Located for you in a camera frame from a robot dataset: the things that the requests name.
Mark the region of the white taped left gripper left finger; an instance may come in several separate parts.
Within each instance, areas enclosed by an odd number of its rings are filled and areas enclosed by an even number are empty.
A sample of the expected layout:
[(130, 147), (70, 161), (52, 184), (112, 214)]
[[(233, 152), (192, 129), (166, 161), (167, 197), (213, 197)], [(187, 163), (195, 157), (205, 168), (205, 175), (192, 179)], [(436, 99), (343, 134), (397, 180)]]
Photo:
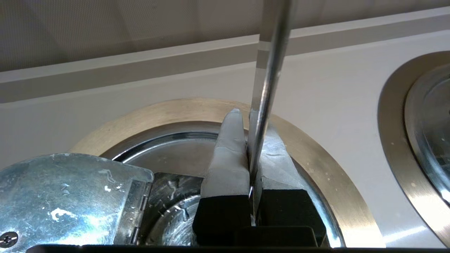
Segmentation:
[(243, 117), (234, 108), (219, 131), (200, 201), (193, 220), (193, 242), (198, 246), (232, 246), (235, 233), (251, 226), (250, 173)]

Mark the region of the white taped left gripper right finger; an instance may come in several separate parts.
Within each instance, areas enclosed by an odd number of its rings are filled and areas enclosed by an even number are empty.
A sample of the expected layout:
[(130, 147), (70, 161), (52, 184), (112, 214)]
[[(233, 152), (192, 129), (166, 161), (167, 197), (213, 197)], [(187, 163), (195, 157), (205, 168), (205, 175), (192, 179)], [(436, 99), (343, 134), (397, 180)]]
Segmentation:
[(255, 178), (257, 224), (262, 246), (326, 246), (327, 229), (285, 143), (269, 122)]

